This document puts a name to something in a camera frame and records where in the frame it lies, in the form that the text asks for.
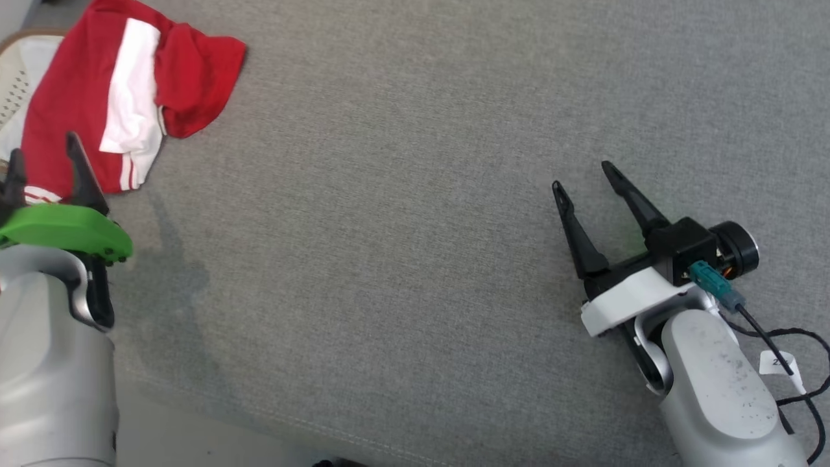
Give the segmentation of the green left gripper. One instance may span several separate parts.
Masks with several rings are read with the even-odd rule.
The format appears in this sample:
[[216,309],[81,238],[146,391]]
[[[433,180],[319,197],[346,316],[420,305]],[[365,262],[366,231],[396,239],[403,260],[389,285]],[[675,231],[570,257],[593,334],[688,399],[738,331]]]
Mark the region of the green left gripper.
[[133,256],[133,241],[121,225],[107,217],[110,208],[77,133],[66,134],[66,154],[73,169],[73,205],[24,207],[27,178],[23,151],[12,151],[1,184],[2,248],[33,245],[82,252],[107,263],[125,262]]

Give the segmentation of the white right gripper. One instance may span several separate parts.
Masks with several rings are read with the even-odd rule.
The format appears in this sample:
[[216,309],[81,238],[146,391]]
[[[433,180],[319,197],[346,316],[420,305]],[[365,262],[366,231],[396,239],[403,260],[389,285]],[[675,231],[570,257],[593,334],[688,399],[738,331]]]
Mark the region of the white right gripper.
[[[604,162],[604,174],[613,191],[628,205],[643,237],[671,225],[612,162]],[[552,183],[552,195],[573,266],[584,284],[587,303],[581,308],[581,320],[590,337],[598,337],[641,315],[677,307],[717,312],[713,296],[696,284],[673,285],[652,267],[637,272],[629,270],[626,277],[621,275],[625,269],[609,269],[610,262],[595,248],[578,221],[573,202],[561,183]]]

